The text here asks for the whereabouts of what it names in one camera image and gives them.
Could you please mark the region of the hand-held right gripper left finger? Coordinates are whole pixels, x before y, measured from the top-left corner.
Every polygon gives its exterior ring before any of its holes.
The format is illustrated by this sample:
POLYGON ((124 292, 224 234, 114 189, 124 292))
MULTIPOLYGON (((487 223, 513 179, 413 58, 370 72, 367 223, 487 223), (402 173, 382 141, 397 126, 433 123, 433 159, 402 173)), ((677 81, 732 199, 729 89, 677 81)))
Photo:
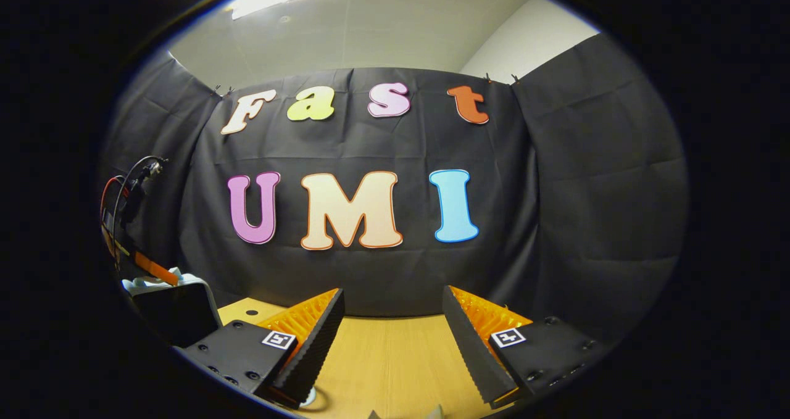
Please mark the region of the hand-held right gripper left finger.
POLYGON ((257 324, 233 320, 181 352, 240 391, 299 407, 344 314, 344 290, 331 289, 257 324))

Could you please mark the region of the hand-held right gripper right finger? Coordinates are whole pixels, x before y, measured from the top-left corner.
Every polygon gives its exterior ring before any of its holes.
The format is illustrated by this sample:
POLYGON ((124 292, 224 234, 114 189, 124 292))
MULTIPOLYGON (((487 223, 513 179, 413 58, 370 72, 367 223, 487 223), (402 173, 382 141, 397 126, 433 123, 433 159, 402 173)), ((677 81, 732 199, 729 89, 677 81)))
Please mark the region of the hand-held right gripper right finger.
POLYGON ((466 369, 490 407, 550 396, 614 347, 556 316, 528 320, 452 285, 443 289, 442 308, 466 369))

